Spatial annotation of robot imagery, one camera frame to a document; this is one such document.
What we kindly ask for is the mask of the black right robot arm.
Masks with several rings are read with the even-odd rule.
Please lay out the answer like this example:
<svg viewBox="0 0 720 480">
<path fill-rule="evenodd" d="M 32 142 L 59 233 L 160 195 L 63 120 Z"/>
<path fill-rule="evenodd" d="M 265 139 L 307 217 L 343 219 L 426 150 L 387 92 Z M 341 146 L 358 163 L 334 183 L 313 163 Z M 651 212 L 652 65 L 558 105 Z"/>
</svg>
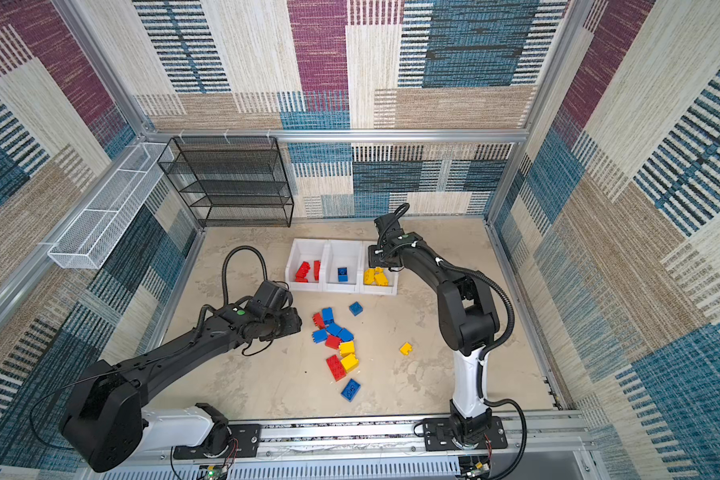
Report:
<svg viewBox="0 0 720 480">
<path fill-rule="evenodd" d="M 454 265 L 422 236 L 404 231 L 400 219 L 409 208 L 403 203 L 374 220 L 378 237 L 368 248 L 368 265 L 409 270 L 435 292 L 439 331 L 454 352 L 449 428 L 457 446 L 470 448 L 493 426 L 492 409 L 505 403 L 486 396 L 487 360 L 511 337 L 514 308 L 497 282 L 480 271 Z"/>
</svg>

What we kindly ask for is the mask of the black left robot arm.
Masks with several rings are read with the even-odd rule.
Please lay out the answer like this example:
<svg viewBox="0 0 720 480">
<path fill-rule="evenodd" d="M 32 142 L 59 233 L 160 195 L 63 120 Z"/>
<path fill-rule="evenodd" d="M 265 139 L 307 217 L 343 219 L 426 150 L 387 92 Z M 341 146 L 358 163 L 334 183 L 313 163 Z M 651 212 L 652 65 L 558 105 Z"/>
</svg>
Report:
<svg viewBox="0 0 720 480">
<path fill-rule="evenodd" d="M 71 385 L 59 432 L 93 471 L 107 472 L 142 451 L 178 447 L 209 459 L 234 456 L 240 442 L 228 418 L 210 404 L 173 410 L 151 410 L 148 405 L 174 382 L 222 354 L 240 349 L 251 357 L 254 343 L 268 349 L 301 330 L 292 292 L 267 275 L 254 294 L 231 300 L 227 268 L 241 252 L 264 258 L 253 246 L 233 248 L 222 263 L 222 305 L 203 305 L 192 329 L 116 364 L 98 360 Z"/>
</svg>

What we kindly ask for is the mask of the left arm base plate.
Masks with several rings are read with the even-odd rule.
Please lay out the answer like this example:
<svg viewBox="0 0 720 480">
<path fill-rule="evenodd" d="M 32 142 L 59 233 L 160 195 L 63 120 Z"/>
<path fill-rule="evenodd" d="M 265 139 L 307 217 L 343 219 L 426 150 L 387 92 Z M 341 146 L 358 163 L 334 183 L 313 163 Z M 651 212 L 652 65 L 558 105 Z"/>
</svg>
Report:
<svg viewBox="0 0 720 480">
<path fill-rule="evenodd" d="M 208 437 L 198 446 L 178 446 L 173 460 L 231 460 L 253 458 L 258 451 L 260 424 L 214 426 Z"/>
</svg>

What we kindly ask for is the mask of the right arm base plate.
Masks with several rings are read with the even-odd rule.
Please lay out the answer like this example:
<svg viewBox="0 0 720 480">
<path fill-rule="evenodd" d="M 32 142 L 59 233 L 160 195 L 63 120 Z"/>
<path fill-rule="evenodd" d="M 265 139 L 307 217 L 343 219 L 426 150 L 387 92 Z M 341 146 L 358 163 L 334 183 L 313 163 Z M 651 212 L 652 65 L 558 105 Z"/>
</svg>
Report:
<svg viewBox="0 0 720 480">
<path fill-rule="evenodd" d="M 508 440 L 502 419 L 491 415 L 464 422 L 456 415 L 425 418 L 414 428 L 427 451 L 473 451 L 506 449 Z"/>
</svg>

